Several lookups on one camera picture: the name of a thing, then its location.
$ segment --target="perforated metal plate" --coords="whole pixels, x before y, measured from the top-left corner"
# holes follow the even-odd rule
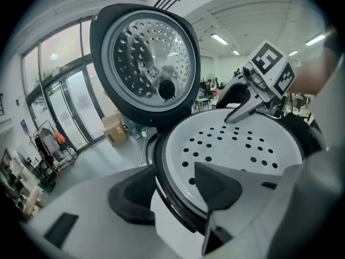
[[[195,53],[182,27],[169,16],[147,10],[129,13],[109,28],[102,65],[115,92],[149,112],[168,111],[182,103],[196,72]],[[172,97],[161,95],[164,81],[174,84]]]
[[[298,144],[279,123],[253,114],[226,124],[224,119],[231,111],[195,114],[179,123],[165,141],[164,171],[175,193],[196,214],[207,212],[195,186],[196,161],[272,175],[281,175],[286,167],[302,163]]]

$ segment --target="door frame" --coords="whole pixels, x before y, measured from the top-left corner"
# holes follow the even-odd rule
[[[91,82],[90,82],[90,79],[88,77],[88,73],[87,73],[87,68],[86,68],[86,64],[82,64],[82,65],[79,65],[75,68],[72,68],[72,69],[69,69],[68,71],[64,72],[63,74],[58,74],[56,76],[55,79],[51,80],[49,82],[48,85],[46,85],[44,87],[44,95],[46,96],[46,102],[47,102],[47,106],[48,106],[48,109],[51,113],[51,116],[54,120],[54,122],[56,123],[56,126],[57,126],[57,129],[61,132],[63,132],[62,134],[64,135],[64,137],[67,137],[67,134],[66,132],[64,131],[62,125],[60,124],[57,116],[56,116],[56,113],[54,111],[54,108],[51,104],[51,101],[50,101],[50,97],[48,95],[48,92],[50,90],[52,90],[52,88],[54,88],[56,85],[60,85],[61,87],[61,91],[62,91],[62,94],[63,94],[63,98],[64,98],[64,101],[65,101],[65,104],[67,106],[67,109],[69,111],[69,114],[71,115],[78,131],[80,132],[80,134],[82,135],[82,137],[86,140],[87,144],[80,148],[80,149],[76,149],[76,147],[72,144],[71,140],[68,138],[68,144],[73,147],[73,149],[78,153],[82,153],[83,151],[85,151],[86,149],[92,147],[93,145],[95,145],[96,143],[98,143],[99,141],[103,140],[105,138],[104,135],[101,135],[100,137],[96,138],[96,139],[93,139],[93,137],[89,134],[88,132],[88,129],[85,127],[83,121],[81,120],[79,114],[78,114],[78,111],[72,101],[72,98],[71,98],[71,93],[68,89],[68,84],[67,84],[67,79],[71,76],[73,76],[74,74],[78,73],[78,72],[82,72],[83,73],[83,77],[84,77],[84,82],[86,84],[86,87],[87,87],[87,90],[88,90],[88,94],[91,98],[91,102],[93,103],[93,106],[95,107],[96,109],[96,112],[99,116],[99,118],[102,120],[102,118],[104,117],[104,114],[103,114],[103,111],[101,110],[100,108],[100,105],[96,99],[96,96],[94,94],[94,91],[92,89],[92,85],[91,85]]]

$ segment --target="cardboard box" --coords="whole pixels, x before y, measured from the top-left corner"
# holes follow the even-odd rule
[[[112,146],[121,144],[127,139],[125,129],[117,114],[103,117],[103,133]]]

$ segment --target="glass door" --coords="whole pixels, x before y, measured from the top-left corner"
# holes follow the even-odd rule
[[[84,68],[69,72],[46,90],[52,116],[78,153],[105,137],[102,113],[95,109],[84,72]]]

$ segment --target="floor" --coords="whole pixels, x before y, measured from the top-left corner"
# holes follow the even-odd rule
[[[107,139],[99,142],[81,153],[74,166],[62,171],[47,202],[52,202],[80,182],[140,166],[143,146],[144,138],[128,137],[124,143],[115,147]]]

